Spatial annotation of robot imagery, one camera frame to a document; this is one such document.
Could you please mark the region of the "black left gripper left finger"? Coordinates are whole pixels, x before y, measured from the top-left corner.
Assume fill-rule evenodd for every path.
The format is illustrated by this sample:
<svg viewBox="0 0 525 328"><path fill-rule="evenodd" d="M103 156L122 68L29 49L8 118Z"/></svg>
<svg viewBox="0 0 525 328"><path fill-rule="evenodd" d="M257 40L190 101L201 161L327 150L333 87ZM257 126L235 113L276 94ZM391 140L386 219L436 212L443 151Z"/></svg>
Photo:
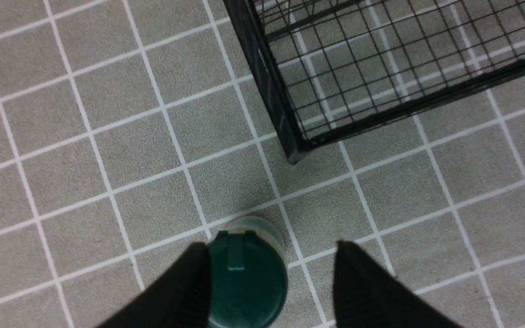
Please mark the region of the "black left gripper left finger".
<svg viewBox="0 0 525 328"><path fill-rule="evenodd" d="M194 242L146 290L100 328L206 328L212 266L204 242Z"/></svg>

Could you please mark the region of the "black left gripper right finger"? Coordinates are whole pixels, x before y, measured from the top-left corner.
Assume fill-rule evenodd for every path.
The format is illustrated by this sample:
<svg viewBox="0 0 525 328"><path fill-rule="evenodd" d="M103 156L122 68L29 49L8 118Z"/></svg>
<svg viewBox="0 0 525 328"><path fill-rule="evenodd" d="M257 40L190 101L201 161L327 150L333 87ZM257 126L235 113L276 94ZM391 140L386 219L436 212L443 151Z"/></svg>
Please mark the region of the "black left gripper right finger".
<svg viewBox="0 0 525 328"><path fill-rule="evenodd" d="M338 241L333 308L338 328L459 328L352 241Z"/></svg>

